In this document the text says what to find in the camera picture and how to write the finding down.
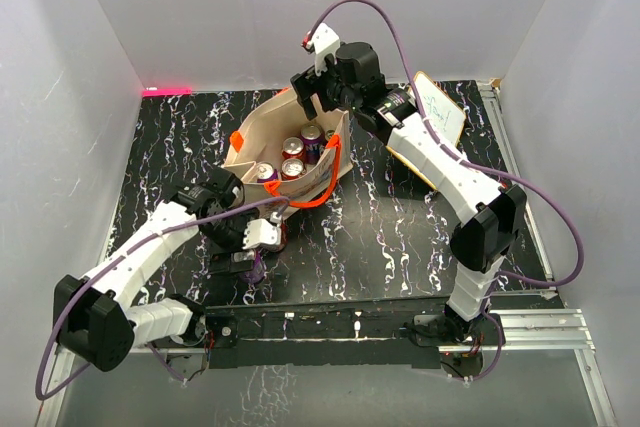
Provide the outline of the purple Fanta can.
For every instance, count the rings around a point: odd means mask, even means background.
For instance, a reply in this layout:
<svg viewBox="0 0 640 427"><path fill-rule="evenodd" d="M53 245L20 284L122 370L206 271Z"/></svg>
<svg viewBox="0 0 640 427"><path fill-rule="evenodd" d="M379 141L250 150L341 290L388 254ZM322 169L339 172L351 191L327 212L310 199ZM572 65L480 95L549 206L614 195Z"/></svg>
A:
<svg viewBox="0 0 640 427"><path fill-rule="evenodd" d="M257 285L262 282L265 276L266 268L259 251L255 253L251 269L238 274L240 280L252 285Z"/></svg>
<svg viewBox="0 0 640 427"><path fill-rule="evenodd" d="M279 173L273 164L269 162L258 162L256 164L256 183L264 184L278 179Z"/></svg>
<svg viewBox="0 0 640 427"><path fill-rule="evenodd" d="M299 134L303 142L306 156L306 163L316 165L324 150L324 131L315 123L304 125Z"/></svg>

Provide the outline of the canvas bag with orange handles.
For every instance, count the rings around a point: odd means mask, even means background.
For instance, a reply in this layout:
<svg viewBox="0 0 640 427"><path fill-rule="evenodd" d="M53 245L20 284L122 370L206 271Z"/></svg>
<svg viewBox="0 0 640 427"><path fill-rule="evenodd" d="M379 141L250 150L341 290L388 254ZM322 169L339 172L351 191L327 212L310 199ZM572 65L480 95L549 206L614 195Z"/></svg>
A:
<svg viewBox="0 0 640 427"><path fill-rule="evenodd" d="M257 181L258 164L267 162L280 170L284 162L284 141L300 134L308 120L291 89L282 91L260 104L230 136L223 167L245 185L246 201L270 198L278 194L291 200L284 216L297 210L318 207L329 200L340 177L352 169L350 160L350 116L345 111L324 112L313 99L318 116L313 122L323 131L332 130L339 138L332 141L317 164L306 166L306 173L294 180L280 178L271 186Z"/></svg>

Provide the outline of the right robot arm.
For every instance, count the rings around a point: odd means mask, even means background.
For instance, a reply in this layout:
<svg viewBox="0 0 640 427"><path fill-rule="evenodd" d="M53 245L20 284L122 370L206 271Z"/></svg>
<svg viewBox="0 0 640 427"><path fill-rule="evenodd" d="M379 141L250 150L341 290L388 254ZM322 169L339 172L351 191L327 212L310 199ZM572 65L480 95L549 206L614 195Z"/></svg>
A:
<svg viewBox="0 0 640 427"><path fill-rule="evenodd" d="M525 192L464 166L464 156L441 131L449 98L424 73L408 89L391 88L366 42L306 40L302 46L314 64L294 75L291 85L306 117L349 111L455 210L459 222L449 243L457 261L453 291L442 314L410 329L415 338L471 342L481 332L498 270L524 224Z"/></svg>

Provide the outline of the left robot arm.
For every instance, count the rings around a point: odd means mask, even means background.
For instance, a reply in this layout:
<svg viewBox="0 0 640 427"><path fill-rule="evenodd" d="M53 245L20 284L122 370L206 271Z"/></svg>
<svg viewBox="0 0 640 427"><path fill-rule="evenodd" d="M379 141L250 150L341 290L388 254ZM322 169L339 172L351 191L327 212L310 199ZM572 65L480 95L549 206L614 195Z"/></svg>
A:
<svg viewBox="0 0 640 427"><path fill-rule="evenodd" d="M117 367L129 351L166 337L186 346L206 334L204 309L181 295L135 306L134 298L154 273L197 235L214 254L243 246L256 209L231 215L244 202L244 186L217 167L208 182L171 189L147 221L110 257L82 278L65 276L54 289L53 339L103 372Z"/></svg>

